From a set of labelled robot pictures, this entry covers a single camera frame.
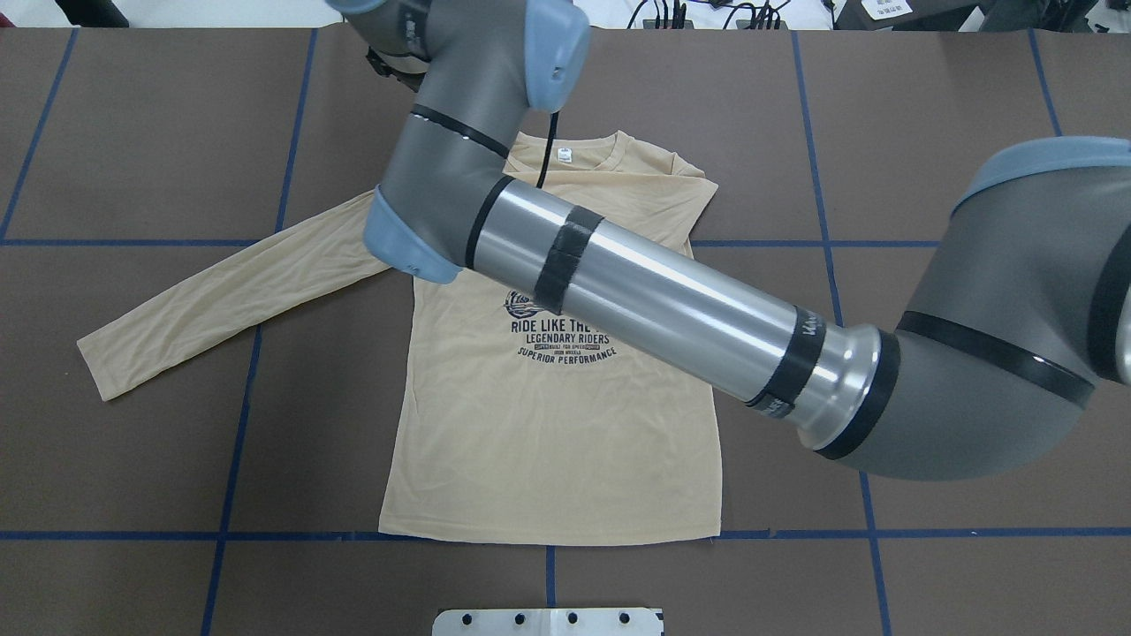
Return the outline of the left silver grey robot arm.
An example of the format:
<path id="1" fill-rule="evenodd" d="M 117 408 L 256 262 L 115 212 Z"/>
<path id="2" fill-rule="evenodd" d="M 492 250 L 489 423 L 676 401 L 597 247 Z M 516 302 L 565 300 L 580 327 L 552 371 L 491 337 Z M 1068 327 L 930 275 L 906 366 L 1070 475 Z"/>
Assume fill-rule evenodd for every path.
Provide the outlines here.
<path id="1" fill-rule="evenodd" d="M 504 164 L 556 112 L 590 37 L 569 1 L 334 1 L 416 81 L 363 240 L 435 284 L 460 270 L 589 323 L 797 427 L 866 473 L 1005 473 L 1128 383 L 1128 141 L 1062 136 L 991 157 L 895 330 L 840 329 L 618 226 Z"/>

